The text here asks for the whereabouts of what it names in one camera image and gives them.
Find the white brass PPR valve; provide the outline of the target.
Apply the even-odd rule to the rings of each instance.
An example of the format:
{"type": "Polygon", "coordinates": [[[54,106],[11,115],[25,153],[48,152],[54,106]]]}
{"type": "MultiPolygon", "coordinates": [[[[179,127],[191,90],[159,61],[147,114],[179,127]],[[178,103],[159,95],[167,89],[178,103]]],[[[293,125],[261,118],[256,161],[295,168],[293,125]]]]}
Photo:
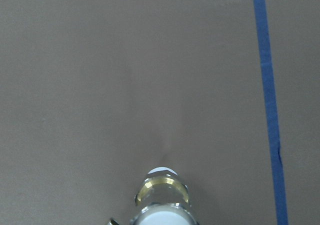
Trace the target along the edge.
{"type": "Polygon", "coordinates": [[[189,188],[173,169],[151,169],[134,196],[134,208],[121,221],[111,217],[108,225],[198,225],[189,188]]]}

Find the brown paper table mat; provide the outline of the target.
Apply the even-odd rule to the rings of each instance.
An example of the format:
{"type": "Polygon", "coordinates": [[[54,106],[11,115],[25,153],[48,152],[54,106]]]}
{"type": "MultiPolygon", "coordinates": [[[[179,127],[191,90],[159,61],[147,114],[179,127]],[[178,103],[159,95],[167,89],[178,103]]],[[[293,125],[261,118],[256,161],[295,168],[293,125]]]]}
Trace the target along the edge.
{"type": "Polygon", "coordinates": [[[0,222],[126,225],[145,174],[275,225],[253,0],[0,0],[0,222]]]}

